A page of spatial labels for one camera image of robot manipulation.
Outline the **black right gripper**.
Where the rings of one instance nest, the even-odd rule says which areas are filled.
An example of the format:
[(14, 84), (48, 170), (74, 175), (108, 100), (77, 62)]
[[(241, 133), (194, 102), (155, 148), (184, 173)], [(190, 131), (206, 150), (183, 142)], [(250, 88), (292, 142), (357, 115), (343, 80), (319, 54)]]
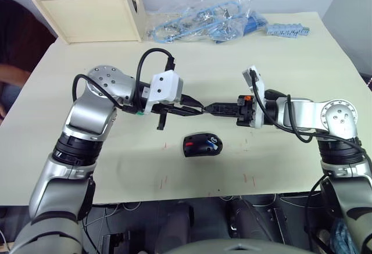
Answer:
[(252, 127), (255, 117), (255, 97), (240, 95), (237, 104), (215, 102), (205, 106), (205, 112), (218, 117), (238, 117), (237, 126)]

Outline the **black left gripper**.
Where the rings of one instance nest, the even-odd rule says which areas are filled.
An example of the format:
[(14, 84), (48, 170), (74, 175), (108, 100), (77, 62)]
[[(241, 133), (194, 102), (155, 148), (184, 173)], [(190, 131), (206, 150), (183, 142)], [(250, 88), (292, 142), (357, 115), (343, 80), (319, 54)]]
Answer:
[(202, 115), (202, 110), (197, 110), (194, 108), (189, 108), (186, 106), (203, 106), (198, 100), (194, 99), (189, 95), (182, 94), (180, 99), (180, 104), (183, 107), (175, 107), (173, 104), (163, 104), (158, 103), (153, 105), (151, 112), (159, 115), (159, 122), (157, 130), (163, 130), (166, 124), (167, 114), (171, 113), (177, 116), (197, 116)]

